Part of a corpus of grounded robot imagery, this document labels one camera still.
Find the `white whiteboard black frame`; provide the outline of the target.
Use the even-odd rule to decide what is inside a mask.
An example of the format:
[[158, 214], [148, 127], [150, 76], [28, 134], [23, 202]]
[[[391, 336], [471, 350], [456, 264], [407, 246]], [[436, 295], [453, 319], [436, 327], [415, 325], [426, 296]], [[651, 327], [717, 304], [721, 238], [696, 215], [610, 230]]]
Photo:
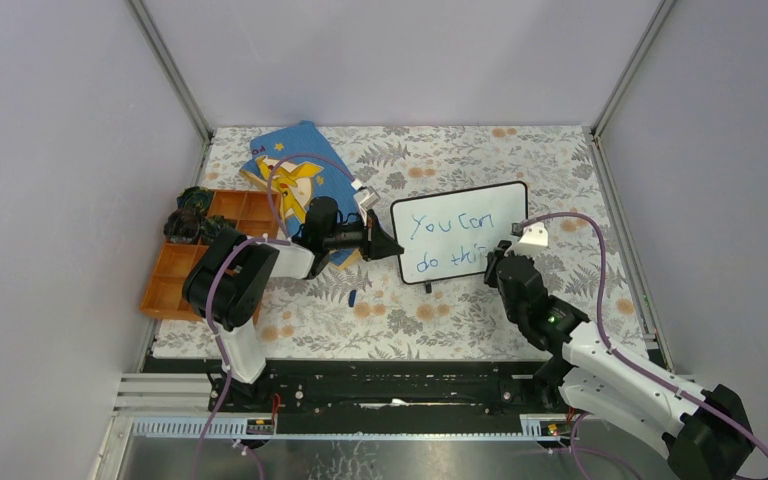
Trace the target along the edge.
[[419, 285], [482, 274], [487, 255], [513, 238], [528, 217], [522, 181], [404, 198], [390, 206], [393, 235], [403, 248], [400, 277]]

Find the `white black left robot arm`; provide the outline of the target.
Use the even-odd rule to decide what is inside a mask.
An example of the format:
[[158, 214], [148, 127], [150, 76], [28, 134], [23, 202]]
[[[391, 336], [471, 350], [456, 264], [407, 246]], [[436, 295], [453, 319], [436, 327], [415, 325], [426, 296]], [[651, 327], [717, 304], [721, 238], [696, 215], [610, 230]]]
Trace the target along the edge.
[[271, 387], [260, 377], [266, 356], [254, 324], [270, 279], [313, 279], [337, 250], [355, 249], [365, 261], [404, 253], [374, 210], [361, 207], [355, 215], [342, 220], [335, 199], [316, 197], [289, 240], [224, 228], [186, 277], [182, 299], [214, 335], [223, 370], [235, 380], [232, 398], [245, 410], [261, 409], [270, 397]]

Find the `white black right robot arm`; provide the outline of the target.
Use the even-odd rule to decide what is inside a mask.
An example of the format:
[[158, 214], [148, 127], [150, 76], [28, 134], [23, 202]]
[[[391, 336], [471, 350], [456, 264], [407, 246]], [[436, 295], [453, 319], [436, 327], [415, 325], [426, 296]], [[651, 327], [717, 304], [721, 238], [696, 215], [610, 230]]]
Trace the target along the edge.
[[754, 451], [739, 396], [705, 389], [621, 345], [608, 346], [596, 321], [549, 294], [534, 261], [502, 240], [486, 255], [484, 282], [496, 289], [508, 321], [550, 353], [536, 372], [535, 402], [596, 415], [661, 455], [680, 479], [734, 479]]

